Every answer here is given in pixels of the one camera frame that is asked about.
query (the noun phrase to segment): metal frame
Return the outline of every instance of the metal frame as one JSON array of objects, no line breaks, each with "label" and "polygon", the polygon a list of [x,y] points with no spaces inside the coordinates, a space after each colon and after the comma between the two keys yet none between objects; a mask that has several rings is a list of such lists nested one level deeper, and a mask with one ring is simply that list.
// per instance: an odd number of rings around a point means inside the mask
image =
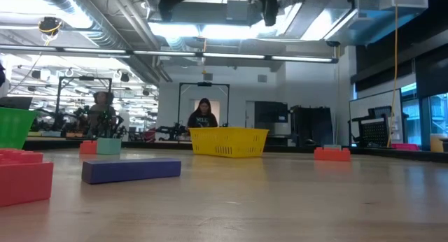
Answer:
[{"label": "metal frame", "polygon": [[[62,85],[62,81],[64,79],[68,79],[69,82],[67,84]],[[75,79],[81,80],[81,81],[83,81],[83,80],[84,81],[108,80],[109,81],[108,93],[110,94],[111,91],[112,91],[112,78],[96,78],[96,77],[90,77],[90,76],[81,76],[81,77],[66,77],[66,76],[63,76],[63,77],[59,77],[59,84],[57,85],[57,98],[56,98],[56,110],[55,110],[55,114],[56,115],[59,112],[59,104],[60,104],[60,100],[61,100],[61,91],[62,91],[62,89],[64,89],[67,85],[70,84],[71,81],[73,81]]]},{"label": "metal frame", "polygon": [[221,85],[227,87],[227,125],[229,125],[229,103],[230,103],[230,85],[229,84],[213,84],[213,83],[179,83],[179,95],[177,102],[177,123],[180,123],[181,120],[181,95],[182,95],[182,86],[183,85],[197,85],[202,87],[212,87],[214,85]]}]

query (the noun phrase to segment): red lego brick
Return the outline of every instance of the red lego brick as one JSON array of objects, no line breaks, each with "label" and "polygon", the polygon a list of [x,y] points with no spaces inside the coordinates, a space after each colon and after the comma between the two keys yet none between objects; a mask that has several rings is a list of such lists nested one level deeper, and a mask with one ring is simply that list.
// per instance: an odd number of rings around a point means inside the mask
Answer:
[{"label": "red lego brick", "polygon": [[97,142],[96,141],[83,141],[79,146],[79,153],[84,155],[96,155],[97,154]]},{"label": "red lego brick", "polygon": [[53,163],[42,162],[42,157],[17,150],[0,155],[0,206],[50,198]]},{"label": "red lego brick", "polygon": [[336,148],[316,148],[314,150],[314,159],[320,161],[350,162],[350,150]]}]

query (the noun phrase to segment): orange block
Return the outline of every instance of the orange block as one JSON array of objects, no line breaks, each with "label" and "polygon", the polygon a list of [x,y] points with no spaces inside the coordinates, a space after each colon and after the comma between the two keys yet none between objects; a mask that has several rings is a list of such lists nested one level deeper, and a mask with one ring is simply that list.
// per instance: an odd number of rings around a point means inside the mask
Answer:
[{"label": "orange block", "polygon": [[84,155],[96,155],[97,141],[83,141],[79,146],[79,153]]},{"label": "orange block", "polygon": [[342,150],[336,148],[316,148],[314,159],[319,161],[350,162],[351,154],[348,148]]}]

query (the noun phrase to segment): hanging light fixture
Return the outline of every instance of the hanging light fixture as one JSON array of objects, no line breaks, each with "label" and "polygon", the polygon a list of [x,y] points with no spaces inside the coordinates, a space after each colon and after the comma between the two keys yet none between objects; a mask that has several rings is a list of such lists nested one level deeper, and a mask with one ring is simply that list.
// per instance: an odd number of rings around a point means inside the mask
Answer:
[{"label": "hanging light fixture", "polygon": [[123,82],[129,82],[129,80],[130,80],[130,78],[129,78],[129,73],[121,73],[121,78],[120,78],[120,80],[121,81],[123,81]]}]

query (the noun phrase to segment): blue block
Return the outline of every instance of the blue block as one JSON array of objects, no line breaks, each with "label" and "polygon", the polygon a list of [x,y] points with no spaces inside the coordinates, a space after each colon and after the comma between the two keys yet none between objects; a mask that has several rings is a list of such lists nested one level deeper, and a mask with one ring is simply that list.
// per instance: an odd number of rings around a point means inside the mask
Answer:
[{"label": "blue block", "polygon": [[173,158],[95,160],[83,163],[82,179],[96,184],[180,175],[181,161]]}]

